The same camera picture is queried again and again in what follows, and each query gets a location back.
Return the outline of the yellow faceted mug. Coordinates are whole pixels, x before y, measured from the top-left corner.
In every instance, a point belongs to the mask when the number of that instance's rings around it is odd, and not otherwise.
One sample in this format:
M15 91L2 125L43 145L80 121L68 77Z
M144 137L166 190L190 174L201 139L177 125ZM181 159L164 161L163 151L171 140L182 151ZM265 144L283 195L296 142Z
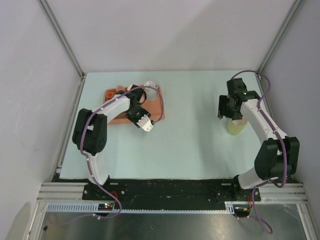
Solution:
M246 127L247 123L248 121L245 118L238 120L229 119L227 123L227 130L230 134L237 135Z

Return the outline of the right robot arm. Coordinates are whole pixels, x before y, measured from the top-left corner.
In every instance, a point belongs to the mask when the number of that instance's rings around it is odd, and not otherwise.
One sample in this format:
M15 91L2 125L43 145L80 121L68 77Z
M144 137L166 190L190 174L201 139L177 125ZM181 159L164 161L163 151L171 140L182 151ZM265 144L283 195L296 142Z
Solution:
M300 142L289 137L262 107L262 97L248 90L242 78L227 81L227 94L219 96L218 118L232 121L247 120L261 144L251 169L237 175L231 187L232 197L238 201L249 195L249 189L281 178L283 187L287 177L297 171Z

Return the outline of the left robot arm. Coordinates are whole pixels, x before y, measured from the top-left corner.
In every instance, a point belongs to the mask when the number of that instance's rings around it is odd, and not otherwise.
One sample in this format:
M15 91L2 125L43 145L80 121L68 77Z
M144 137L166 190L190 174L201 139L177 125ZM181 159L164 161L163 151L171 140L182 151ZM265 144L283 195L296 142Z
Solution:
M142 107L141 99L147 95L142 86L132 85L129 90L120 90L95 110L82 108L77 115L72 142L85 156L90 180L96 185L93 193L99 199L107 199L111 187L105 184L109 175L99 158L107 144L108 124L122 113L137 128L146 132L153 129L151 114Z

